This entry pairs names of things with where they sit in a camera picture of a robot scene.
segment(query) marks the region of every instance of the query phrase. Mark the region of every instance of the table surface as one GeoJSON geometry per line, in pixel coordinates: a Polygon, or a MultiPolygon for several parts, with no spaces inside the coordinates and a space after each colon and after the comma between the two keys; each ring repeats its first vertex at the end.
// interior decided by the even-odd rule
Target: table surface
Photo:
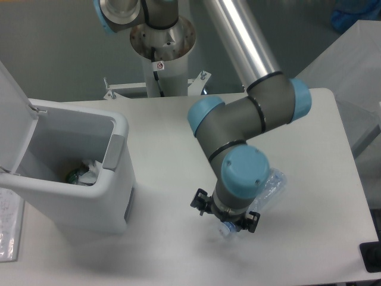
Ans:
{"type": "MultiPolygon", "coordinates": [[[[1,285],[308,285],[381,278],[359,244],[376,241],[333,94],[310,114],[248,141],[288,178],[254,234],[222,238],[189,206],[216,177],[186,121],[195,97],[76,102],[123,113],[137,187],[123,235],[57,226],[26,204],[19,260],[1,285]]],[[[226,102],[243,94],[222,95],[226,102]]]]}

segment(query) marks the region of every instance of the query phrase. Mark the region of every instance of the white panel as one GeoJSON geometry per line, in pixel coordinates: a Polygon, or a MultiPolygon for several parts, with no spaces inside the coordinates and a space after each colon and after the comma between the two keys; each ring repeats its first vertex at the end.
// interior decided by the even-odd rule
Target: white panel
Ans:
{"type": "Polygon", "coordinates": [[[29,100],[0,62],[0,166],[13,172],[20,163],[37,116],[29,100]]]}

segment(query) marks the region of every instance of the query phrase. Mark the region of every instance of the blue object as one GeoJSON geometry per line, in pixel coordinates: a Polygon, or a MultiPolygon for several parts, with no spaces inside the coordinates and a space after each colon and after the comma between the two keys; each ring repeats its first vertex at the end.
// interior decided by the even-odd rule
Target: blue object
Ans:
{"type": "Polygon", "coordinates": [[[109,35],[115,34],[115,32],[113,30],[111,30],[111,28],[107,24],[106,20],[103,18],[101,7],[99,6],[99,0],[93,0],[93,4],[94,4],[95,11],[96,11],[96,15],[98,15],[98,18],[99,18],[105,32],[109,35]]]}
{"type": "Polygon", "coordinates": [[[203,119],[219,105],[225,105],[225,102],[219,97],[206,97],[196,102],[188,111],[188,122],[192,128],[193,134],[196,135],[198,126],[203,119]]]}
{"type": "Polygon", "coordinates": [[[295,90],[295,111],[291,122],[306,116],[311,110],[312,98],[308,86],[299,79],[290,80],[295,90]]]}
{"type": "Polygon", "coordinates": [[[221,178],[226,189],[243,200],[255,198],[270,174],[267,157],[258,149],[240,145],[225,156],[221,178]]]}
{"type": "Polygon", "coordinates": [[[381,10],[381,0],[336,0],[331,24],[344,33],[357,20],[376,20],[381,10]]]}

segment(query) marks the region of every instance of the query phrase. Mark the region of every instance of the silver aluminum tube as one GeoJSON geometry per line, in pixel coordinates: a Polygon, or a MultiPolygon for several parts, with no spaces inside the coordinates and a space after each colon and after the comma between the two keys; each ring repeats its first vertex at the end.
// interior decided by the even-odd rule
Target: silver aluminum tube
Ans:
{"type": "Polygon", "coordinates": [[[246,0],[204,0],[204,4],[246,88],[280,71],[246,0]]]}

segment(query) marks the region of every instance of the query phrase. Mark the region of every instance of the black cable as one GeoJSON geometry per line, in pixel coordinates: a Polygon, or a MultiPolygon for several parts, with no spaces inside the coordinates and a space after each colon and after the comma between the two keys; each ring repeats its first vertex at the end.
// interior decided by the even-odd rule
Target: black cable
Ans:
{"type": "MultiPolygon", "coordinates": [[[[152,63],[155,62],[155,48],[153,46],[151,47],[151,62],[152,63]]],[[[159,75],[158,75],[157,71],[156,72],[154,71],[154,78],[157,82],[157,87],[159,89],[160,97],[165,97],[164,91],[161,89],[161,86],[160,86],[159,75]]]]}

